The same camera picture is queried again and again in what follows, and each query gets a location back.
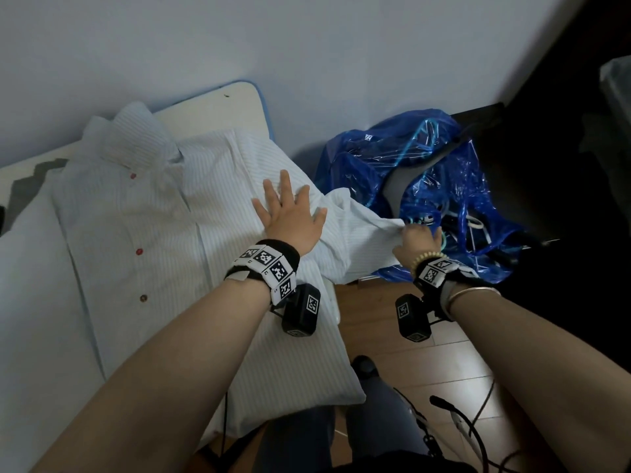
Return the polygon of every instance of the wooden floor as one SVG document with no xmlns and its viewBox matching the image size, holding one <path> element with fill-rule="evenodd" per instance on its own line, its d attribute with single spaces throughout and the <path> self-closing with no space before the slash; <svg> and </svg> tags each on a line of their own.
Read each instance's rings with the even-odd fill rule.
<svg viewBox="0 0 631 473">
<path fill-rule="evenodd" d="M 417 294 L 411 284 L 377 281 L 363 287 L 357 284 L 336 286 L 336 293 L 341 311 L 339 330 L 349 358 L 359 354 L 373 358 L 383 379 L 400 389 L 449 444 L 439 442 L 445 456 L 456 461 L 464 459 L 481 471 L 477 457 L 453 425 L 449 413 L 429 403 L 430 395 L 437 395 L 473 419 L 493 382 L 492 372 L 460 327 L 440 322 L 432 326 L 432 337 L 419 344 L 402 338 L 394 301 L 405 293 Z M 476 428 L 485 442 L 489 459 L 496 463 L 521 450 L 523 453 L 509 461 L 509 469 L 524 473 L 563 471 L 525 413 L 500 385 L 493 389 Z M 334 465 L 351 461 L 345 434 L 345 421 L 338 412 L 331 449 Z M 259 440 L 260 435 L 231 471 L 251 471 Z M 212 470 L 195 457 L 188 471 Z"/>
</svg>

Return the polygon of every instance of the gold beaded bracelet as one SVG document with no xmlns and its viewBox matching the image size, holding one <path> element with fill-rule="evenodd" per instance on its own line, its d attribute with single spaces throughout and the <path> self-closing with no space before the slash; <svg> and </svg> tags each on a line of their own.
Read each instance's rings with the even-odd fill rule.
<svg viewBox="0 0 631 473">
<path fill-rule="evenodd" d="M 414 262 L 412 262 L 412 265 L 409 268 L 410 274 L 412 274 L 412 277 L 415 278 L 416 268 L 418 267 L 418 264 L 427 259 L 440 259 L 441 257 L 446 257 L 446 255 L 442 252 L 425 252 L 424 254 L 419 255 L 414 259 Z"/>
</svg>

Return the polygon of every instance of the silver bangle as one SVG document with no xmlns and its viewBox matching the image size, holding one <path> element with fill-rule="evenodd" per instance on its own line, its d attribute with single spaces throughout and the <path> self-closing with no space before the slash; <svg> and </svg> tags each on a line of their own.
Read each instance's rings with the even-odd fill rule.
<svg viewBox="0 0 631 473">
<path fill-rule="evenodd" d="M 460 297 L 463 294 L 466 294 L 467 292 L 471 292 L 474 290 L 490 290 L 495 292 L 496 294 L 498 294 L 500 297 L 502 296 L 502 294 L 500 293 L 499 290 L 497 289 L 493 289 L 493 287 L 467 287 L 466 289 L 462 289 L 461 291 L 456 292 L 455 294 L 453 294 L 451 297 L 449 297 L 449 299 L 447 300 L 447 304 L 445 306 L 445 313 L 449 316 L 451 316 L 451 312 L 449 311 L 451 305 L 454 303 L 454 301 Z"/>
</svg>

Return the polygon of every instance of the plastic wrap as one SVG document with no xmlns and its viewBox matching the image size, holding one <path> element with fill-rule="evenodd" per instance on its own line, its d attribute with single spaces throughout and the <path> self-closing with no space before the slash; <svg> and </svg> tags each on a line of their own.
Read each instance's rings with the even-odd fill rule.
<svg viewBox="0 0 631 473">
<path fill-rule="evenodd" d="M 351 197 L 381 217 L 392 217 L 381 189 L 398 166 L 426 161 L 461 134 L 456 121 L 440 110 L 407 111 L 366 131 L 343 132 L 326 143 L 314 182 L 327 193 L 346 187 Z M 485 254 L 500 248 L 511 254 L 518 246 L 506 245 L 509 234 L 521 230 L 494 208 L 478 157 L 469 141 L 411 182 L 401 200 L 399 217 L 406 222 L 444 224 L 444 252 L 478 271 L 481 278 L 499 282 L 510 269 Z M 410 281 L 401 266 L 376 274 L 389 281 Z"/>
</svg>

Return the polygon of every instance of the forearm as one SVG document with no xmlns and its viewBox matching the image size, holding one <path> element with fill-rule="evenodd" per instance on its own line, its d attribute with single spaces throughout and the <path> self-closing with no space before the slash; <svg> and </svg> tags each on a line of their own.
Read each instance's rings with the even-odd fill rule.
<svg viewBox="0 0 631 473">
<path fill-rule="evenodd" d="M 461 295 L 451 315 L 570 471 L 624 469 L 631 451 L 631 375 L 493 292 Z"/>
<path fill-rule="evenodd" d="M 225 281 L 138 349 L 35 470 L 181 469 L 269 302 L 263 282 Z"/>
</svg>

